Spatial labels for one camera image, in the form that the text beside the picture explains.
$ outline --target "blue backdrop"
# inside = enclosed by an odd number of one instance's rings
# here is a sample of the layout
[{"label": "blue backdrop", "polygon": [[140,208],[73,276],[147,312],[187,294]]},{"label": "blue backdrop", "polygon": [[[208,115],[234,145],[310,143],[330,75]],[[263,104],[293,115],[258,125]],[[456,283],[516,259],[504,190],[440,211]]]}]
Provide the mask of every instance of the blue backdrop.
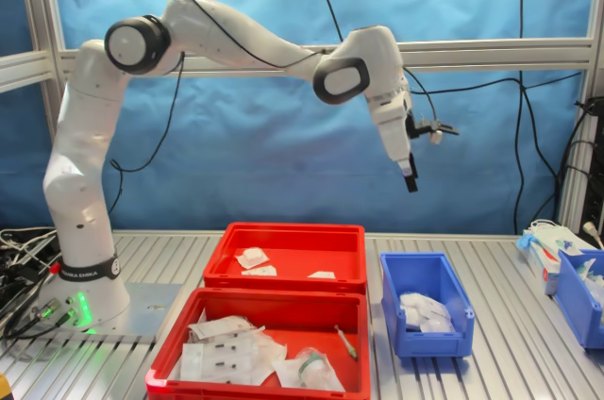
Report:
[{"label": "blue backdrop", "polygon": [[[324,0],[219,0],[292,42],[331,43]],[[342,30],[388,25],[400,41],[514,38],[518,0],[331,0]],[[69,48],[103,38],[122,18],[161,14],[166,0],[59,0]],[[526,0],[525,37],[584,37],[590,0]],[[573,72],[527,72],[527,85]],[[424,74],[429,90],[464,87],[514,72]],[[109,158],[138,167],[153,152],[174,93],[171,78],[135,79]],[[560,162],[579,78],[529,91],[544,155]],[[0,99],[0,224],[49,222],[42,200],[47,137],[34,123],[34,91]],[[519,187],[513,153],[518,88],[502,83],[433,97],[439,118],[461,131],[440,146],[414,141],[419,192],[408,194],[370,122],[364,100],[329,107],[292,78],[185,78],[175,117],[155,161],[126,175],[112,213],[118,228],[224,228],[232,221],[361,224],[371,231],[511,233]],[[430,115],[416,96],[417,115]],[[537,158],[525,108],[521,157],[528,219],[553,180]],[[108,203],[119,176],[108,166]]]}]

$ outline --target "plastic bag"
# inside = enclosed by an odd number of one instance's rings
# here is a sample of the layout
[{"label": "plastic bag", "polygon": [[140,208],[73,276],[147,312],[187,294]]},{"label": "plastic bag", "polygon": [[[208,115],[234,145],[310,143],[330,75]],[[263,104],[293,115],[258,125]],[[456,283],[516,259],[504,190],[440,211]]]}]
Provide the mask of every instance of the plastic bag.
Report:
[{"label": "plastic bag", "polygon": [[400,307],[405,310],[407,329],[422,332],[454,332],[446,306],[420,293],[400,295]]},{"label": "plastic bag", "polygon": [[273,363],[284,388],[345,392],[327,356],[314,348],[304,348],[294,359]]}]

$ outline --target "medical supply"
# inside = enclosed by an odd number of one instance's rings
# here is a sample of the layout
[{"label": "medical supply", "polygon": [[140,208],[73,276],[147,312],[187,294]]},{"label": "medical supply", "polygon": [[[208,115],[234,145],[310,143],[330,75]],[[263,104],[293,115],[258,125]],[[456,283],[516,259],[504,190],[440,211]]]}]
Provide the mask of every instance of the medical supply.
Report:
[{"label": "medical supply", "polygon": [[208,339],[230,333],[239,333],[253,329],[244,317],[229,316],[220,320],[189,325],[197,342],[209,342]]},{"label": "medical supply", "polygon": [[584,250],[596,249],[563,225],[549,225],[536,221],[531,223],[530,232],[539,241],[539,244],[556,258],[558,250],[569,256],[580,256]]},{"label": "medical supply", "polygon": [[252,270],[242,271],[242,275],[277,275],[277,270],[274,266],[261,266]]},{"label": "medical supply", "polygon": [[309,277],[317,278],[317,279],[335,279],[335,273],[331,271],[317,271],[316,273],[312,273]]},{"label": "medical supply", "polygon": [[407,329],[422,332],[454,332],[445,305],[420,293],[400,295],[400,308],[407,315]]},{"label": "medical supply", "polygon": [[268,257],[259,247],[250,247],[245,249],[240,256],[235,256],[237,261],[246,269],[254,268],[268,261]]},{"label": "medical supply", "polygon": [[338,336],[340,336],[340,340],[343,342],[344,346],[346,347],[346,350],[348,350],[348,354],[352,357],[352,359],[358,360],[359,358],[357,357],[357,350],[355,350],[355,347],[350,344],[350,342],[346,338],[346,335],[337,325],[333,327],[335,327],[336,331],[338,331]]},{"label": "medical supply", "polygon": [[273,363],[284,388],[345,392],[327,356],[314,348],[304,348],[294,359]]},{"label": "medical supply", "polygon": [[590,258],[589,260],[585,261],[577,268],[577,274],[579,275],[579,277],[582,281],[585,281],[585,279],[587,278],[587,275],[589,274],[589,270],[592,268],[592,265],[594,264],[595,261],[596,261],[595,258]]},{"label": "medical supply", "polygon": [[544,293],[554,294],[558,288],[560,274],[558,252],[551,253],[543,248],[530,230],[525,230],[524,235],[516,242],[516,246],[527,259],[530,270],[539,279]]},{"label": "medical supply", "polygon": [[[180,380],[261,385],[274,371],[273,362],[286,358],[287,346],[263,334],[264,327],[232,332],[233,324],[240,324],[241,320],[226,317],[206,322],[203,331],[208,337],[202,342],[184,343],[177,364]],[[218,325],[226,325],[227,332],[213,335]]]}]

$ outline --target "green led light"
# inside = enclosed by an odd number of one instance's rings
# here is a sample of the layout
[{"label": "green led light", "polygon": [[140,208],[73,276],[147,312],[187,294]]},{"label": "green led light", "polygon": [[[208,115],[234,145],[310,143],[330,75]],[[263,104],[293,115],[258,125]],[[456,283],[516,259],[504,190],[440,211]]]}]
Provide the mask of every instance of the green led light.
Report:
[{"label": "green led light", "polygon": [[86,295],[84,293],[78,293],[77,299],[79,301],[79,306],[82,309],[82,319],[79,321],[78,326],[88,326],[92,323],[92,315],[91,311],[88,307],[88,301],[86,300]]}]

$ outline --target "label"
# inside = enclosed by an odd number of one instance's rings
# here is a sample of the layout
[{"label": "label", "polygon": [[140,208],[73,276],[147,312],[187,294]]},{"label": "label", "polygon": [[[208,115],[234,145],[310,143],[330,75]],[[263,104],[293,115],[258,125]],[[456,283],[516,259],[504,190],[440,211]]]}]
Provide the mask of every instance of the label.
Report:
[{"label": "label", "polygon": [[309,275],[309,277],[316,277],[319,279],[335,279],[336,275],[331,271],[317,271],[316,273]]}]

